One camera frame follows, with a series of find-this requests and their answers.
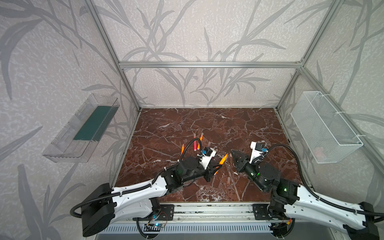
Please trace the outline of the pink marker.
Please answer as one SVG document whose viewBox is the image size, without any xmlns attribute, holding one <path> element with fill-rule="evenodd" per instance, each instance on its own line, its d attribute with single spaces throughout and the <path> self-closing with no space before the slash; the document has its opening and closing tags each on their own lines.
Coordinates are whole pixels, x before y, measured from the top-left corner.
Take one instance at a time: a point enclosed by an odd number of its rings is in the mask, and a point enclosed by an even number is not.
<svg viewBox="0 0 384 240">
<path fill-rule="evenodd" d="M 198 146 L 198 144 L 197 144 L 197 141 L 194 141 L 194 151 L 197 151 L 197 146 Z"/>
</svg>

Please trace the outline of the orange highlighter marker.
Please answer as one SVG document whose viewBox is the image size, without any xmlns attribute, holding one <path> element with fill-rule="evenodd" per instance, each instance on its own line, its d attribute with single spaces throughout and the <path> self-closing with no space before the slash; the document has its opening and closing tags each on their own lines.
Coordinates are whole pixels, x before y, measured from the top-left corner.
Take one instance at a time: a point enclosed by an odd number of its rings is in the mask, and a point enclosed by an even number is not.
<svg viewBox="0 0 384 240">
<path fill-rule="evenodd" d="M 198 145 L 197 145 L 197 150 L 200 150 L 200 149 L 201 149 L 203 138 L 204 138 L 204 134 L 201 133 L 200 138 L 199 138 L 199 139 L 200 139 L 200 142 L 198 142 Z"/>
</svg>

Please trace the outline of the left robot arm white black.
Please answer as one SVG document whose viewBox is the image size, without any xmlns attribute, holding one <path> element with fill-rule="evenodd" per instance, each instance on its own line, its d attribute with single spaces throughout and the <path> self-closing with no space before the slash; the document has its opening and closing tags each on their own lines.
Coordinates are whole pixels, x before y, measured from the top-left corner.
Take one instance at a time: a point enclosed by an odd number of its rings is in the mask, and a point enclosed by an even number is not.
<svg viewBox="0 0 384 240">
<path fill-rule="evenodd" d="M 83 237 L 96 235 L 124 219 L 158 217 L 160 197 L 176 193 L 200 178 L 211 181 L 225 162 L 211 159 L 205 155 L 187 157 L 164 168 L 153 179 L 135 185 L 112 188 L 108 183 L 102 184 L 72 207 L 70 215 L 82 220 Z"/>
</svg>

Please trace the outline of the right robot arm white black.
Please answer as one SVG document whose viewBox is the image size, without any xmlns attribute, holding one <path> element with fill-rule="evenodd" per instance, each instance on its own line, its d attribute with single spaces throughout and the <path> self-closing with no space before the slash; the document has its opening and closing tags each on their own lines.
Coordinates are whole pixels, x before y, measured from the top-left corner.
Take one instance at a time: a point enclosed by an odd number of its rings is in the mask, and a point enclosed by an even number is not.
<svg viewBox="0 0 384 240">
<path fill-rule="evenodd" d="M 270 219 L 306 220 L 346 233 L 351 240 L 378 240 L 376 219 L 380 215 L 371 204 L 352 204 L 313 192 L 310 188 L 283 179 L 281 172 L 264 161 L 232 150 L 234 165 L 263 193 L 271 195 L 266 208 Z"/>
</svg>

